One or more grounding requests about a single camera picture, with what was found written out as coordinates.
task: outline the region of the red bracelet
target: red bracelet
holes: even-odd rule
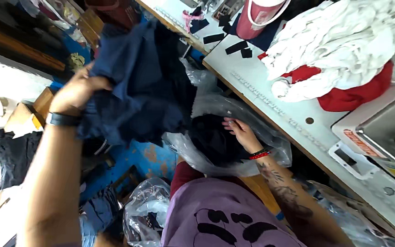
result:
[[[250,159],[250,160],[255,160],[255,159],[264,157],[264,156],[266,156],[266,155],[270,155],[270,154],[271,154],[271,151],[266,151],[266,152],[264,152],[264,153],[260,153],[260,154],[257,154],[257,155],[253,155],[253,156],[249,157],[249,159]]]

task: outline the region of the beaded bracelet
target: beaded bracelet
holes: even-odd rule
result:
[[[260,154],[257,154],[257,155],[252,155],[251,157],[249,157],[249,159],[250,159],[250,160],[255,160],[255,159],[264,157],[264,156],[266,156],[266,155],[270,155],[270,154],[271,154],[271,151],[266,151],[266,152],[264,152],[264,153],[260,153]]]
[[[258,152],[255,152],[255,153],[251,154],[251,156],[254,156],[254,155],[257,155],[257,154],[261,154],[261,153],[264,153],[266,151],[267,151],[266,149],[262,149],[262,150],[260,150]]]

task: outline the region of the wristwatch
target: wristwatch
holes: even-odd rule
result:
[[[79,116],[65,115],[60,113],[48,113],[45,122],[49,125],[55,126],[79,126],[81,119],[82,118]]]

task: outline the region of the person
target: person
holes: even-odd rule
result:
[[[55,95],[50,112],[80,115],[96,90],[111,90],[107,79],[78,71]],[[244,122],[221,123],[249,153],[262,150]],[[82,142],[76,128],[47,125],[25,178],[25,211],[18,244],[25,247],[80,246],[79,186]],[[336,222],[291,173],[271,156],[257,166],[296,236],[291,235],[256,195],[234,177],[204,177],[182,161],[171,186],[163,246],[351,246]]]

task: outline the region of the purple t-shirt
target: purple t-shirt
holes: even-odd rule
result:
[[[161,244],[169,247],[306,247],[239,185],[200,178],[170,201]]]

